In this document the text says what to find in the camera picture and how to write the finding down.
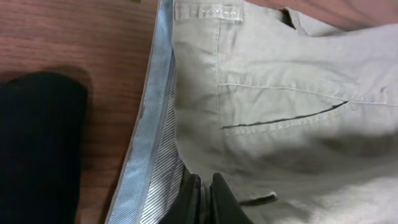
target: pocket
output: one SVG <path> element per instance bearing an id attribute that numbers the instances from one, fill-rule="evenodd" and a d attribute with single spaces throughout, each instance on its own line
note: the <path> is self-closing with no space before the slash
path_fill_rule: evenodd
<path id="1" fill-rule="evenodd" d="M 220 85 L 218 99 L 221 129 L 304 125 L 334 115 L 349 103 L 320 93 L 241 85 Z"/>

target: black fabric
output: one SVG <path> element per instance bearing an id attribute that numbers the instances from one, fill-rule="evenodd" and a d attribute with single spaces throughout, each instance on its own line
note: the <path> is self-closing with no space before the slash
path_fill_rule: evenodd
<path id="1" fill-rule="evenodd" d="M 86 98 L 57 73 L 0 84 L 0 223 L 74 222 Z"/>

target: blue gray fabric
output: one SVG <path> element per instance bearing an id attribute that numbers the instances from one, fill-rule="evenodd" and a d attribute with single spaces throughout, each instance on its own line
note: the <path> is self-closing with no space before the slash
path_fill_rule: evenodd
<path id="1" fill-rule="evenodd" d="M 160 1 L 140 113 L 106 219 L 109 224 L 157 220 L 178 192 L 183 165 L 174 143 L 172 10 L 172 1 Z"/>

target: brown wooden surface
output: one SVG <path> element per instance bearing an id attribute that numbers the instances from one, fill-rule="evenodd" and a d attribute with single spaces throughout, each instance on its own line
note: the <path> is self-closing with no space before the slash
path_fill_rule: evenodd
<path id="1" fill-rule="evenodd" d="M 104 223 L 139 109 L 157 0 L 0 0 L 0 80 L 56 70 L 90 90 L 77 223 Z"/>

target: pants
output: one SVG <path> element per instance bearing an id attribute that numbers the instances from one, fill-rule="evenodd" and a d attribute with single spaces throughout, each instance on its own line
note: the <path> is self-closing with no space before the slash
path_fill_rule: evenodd
<path id="1" fill-rule="evenodd" d="M 87 90 L 57 73 L 0 84 L 0 222 L 73 223 Z"/>

